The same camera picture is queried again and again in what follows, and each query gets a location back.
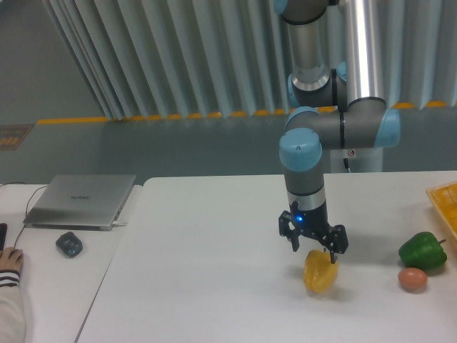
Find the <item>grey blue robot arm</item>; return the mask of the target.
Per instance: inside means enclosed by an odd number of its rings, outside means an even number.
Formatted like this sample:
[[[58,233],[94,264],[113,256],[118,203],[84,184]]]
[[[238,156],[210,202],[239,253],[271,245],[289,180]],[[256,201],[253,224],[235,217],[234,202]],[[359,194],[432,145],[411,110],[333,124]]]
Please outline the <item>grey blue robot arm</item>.
[[[278,220],[293,250],[300,237],[319,242],[331,263],[348,248],[346,229],[328,223],[322,153],[324,150],[395,146],[400,118],[384,99],[381,36],[375,1],[336,1],[344,19],[346,69],[326,65],[321,26],[331,1],[276,1],[292,45],[288,91],[298,107],[279,141],[279,158],[289,208]]]

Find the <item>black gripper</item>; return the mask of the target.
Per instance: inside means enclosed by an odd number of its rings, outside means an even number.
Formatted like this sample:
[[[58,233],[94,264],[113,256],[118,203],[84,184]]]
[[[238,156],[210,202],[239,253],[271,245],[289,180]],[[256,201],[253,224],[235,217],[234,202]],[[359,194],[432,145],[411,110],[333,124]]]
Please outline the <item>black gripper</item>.
[[[327,248],[332,264],[337,262],[336,254],[344,254],[347,250],[347,233],[342,224],[332,227],[328,223],[326,202],[321,206],[302,211],[298,202],[290,205],[291,212],[283,211],[278,218],[278,230],[282,237],[291,243],[292,250],[296,252],[299,247],[299,237],[305,236],[317,240]]]

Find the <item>white sleeved forearm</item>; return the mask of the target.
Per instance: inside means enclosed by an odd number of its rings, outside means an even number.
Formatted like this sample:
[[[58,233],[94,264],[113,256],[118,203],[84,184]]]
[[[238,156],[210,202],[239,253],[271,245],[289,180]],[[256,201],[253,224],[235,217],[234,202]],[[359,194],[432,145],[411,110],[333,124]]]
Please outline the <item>white sleeved forearm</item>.
[[[19,283],[18,272],[1,270],[1,342],[25,340],[26,317]]]

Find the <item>person's hand on mouse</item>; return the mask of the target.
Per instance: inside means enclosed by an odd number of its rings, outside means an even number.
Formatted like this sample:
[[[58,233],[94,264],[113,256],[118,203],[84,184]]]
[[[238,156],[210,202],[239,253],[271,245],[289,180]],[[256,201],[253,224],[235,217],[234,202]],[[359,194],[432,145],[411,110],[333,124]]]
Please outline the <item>person's hand on mouse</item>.
[[[21,273],[24,263],[24,253],[22,249],[7,247],[1,251],[0,270],[1,272]]]

